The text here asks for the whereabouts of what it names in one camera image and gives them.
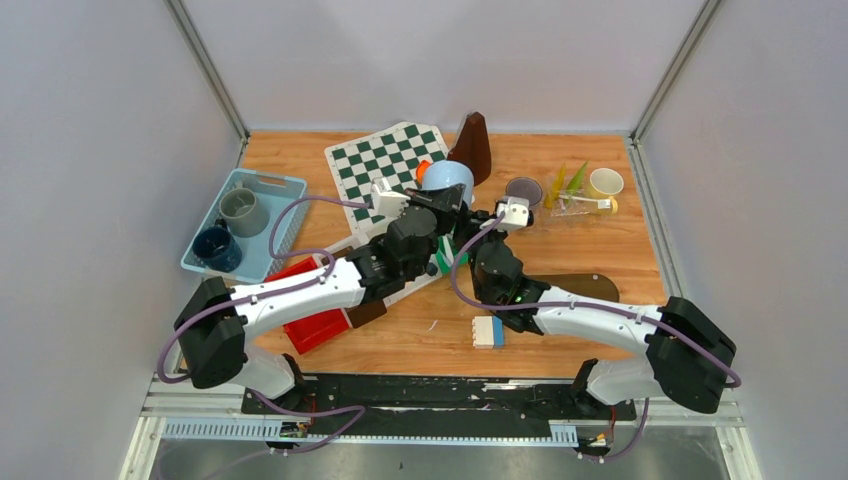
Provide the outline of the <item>light blue mug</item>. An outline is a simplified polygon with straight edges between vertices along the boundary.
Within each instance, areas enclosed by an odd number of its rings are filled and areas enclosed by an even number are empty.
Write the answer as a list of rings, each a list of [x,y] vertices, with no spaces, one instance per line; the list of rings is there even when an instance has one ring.
[[[419,184],[423,190],[437,190],[462,185],[463,201],[471,207],[474,200],[474,177],[472,171],[463,163],[452,160],[441,160],[428,163],[426,169],[418,174]]]

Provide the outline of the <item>purple mug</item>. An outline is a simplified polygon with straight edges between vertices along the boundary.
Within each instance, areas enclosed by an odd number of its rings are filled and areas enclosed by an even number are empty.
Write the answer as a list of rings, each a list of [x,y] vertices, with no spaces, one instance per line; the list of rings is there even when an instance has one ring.
[[[505,194],[511,197],[526,199],[531,210],[537,209],[544,198],[544,191],[541,185],[529,177],[511,179],[505,187]]]

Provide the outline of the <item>yellow toothpaste tube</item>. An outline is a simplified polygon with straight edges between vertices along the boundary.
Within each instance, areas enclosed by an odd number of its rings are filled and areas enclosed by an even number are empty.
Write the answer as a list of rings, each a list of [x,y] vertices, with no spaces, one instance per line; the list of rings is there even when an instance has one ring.
[[[565,164],[562,164],[550,183],[550,186],[545,194],[543,205],[547,209],[553,209],[555,207],[556,202],[559,200],[560,191],[562,190],[563,183],[566,177],[567,167]]]

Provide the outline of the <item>white toothbrush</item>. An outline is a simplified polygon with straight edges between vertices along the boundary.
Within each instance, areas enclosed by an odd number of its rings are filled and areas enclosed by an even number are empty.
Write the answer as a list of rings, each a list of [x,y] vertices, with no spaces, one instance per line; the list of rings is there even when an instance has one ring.
[[[564,215],[615,215],[619,209],[617,200],[612,197],[594,199],[560,195],[558,205]]]

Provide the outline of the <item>cream mug yellow handle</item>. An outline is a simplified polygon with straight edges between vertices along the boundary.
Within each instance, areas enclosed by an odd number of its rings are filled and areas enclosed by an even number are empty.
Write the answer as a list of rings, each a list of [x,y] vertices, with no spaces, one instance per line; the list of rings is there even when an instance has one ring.
[[[618,208],[616,197],[624,189],[624,179],[616,170],[597,168],[589,175],[587,193],[592,200],[615,210]]]

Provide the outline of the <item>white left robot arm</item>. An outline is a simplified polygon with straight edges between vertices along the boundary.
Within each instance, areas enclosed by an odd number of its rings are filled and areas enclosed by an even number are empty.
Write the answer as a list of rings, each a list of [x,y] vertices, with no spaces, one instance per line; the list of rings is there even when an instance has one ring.
[[[164,351],[178,345],[186,379],[197,389],[232,383],[256,390],[283,413],[298,411],[306,386],[293,360],[254,345],[256,337],[305,317],[381,302],[407,284],[437,273],[438,240],[466,213],[466,187],[408,189],[384,233],[324,268],[274,282],[229,287],[201,282],[174,323]]]

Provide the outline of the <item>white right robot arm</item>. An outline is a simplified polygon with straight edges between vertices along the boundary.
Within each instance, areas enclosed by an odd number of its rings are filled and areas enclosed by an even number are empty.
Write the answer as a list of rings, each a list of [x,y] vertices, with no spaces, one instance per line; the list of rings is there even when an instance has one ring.
[[[583,363],[570,392],[577,413],[592,418],[624,400],[666,396],[713,414],[723,392],[741,386],[732,368],[735,343],[692,301],[671,296],[664,305],[627,305],[531,278],[505,243],[503,221],[502,215],[473,212],[456,229],[474,290],[473,297],[458,297],[516,333],[580,337],[631,354]]]

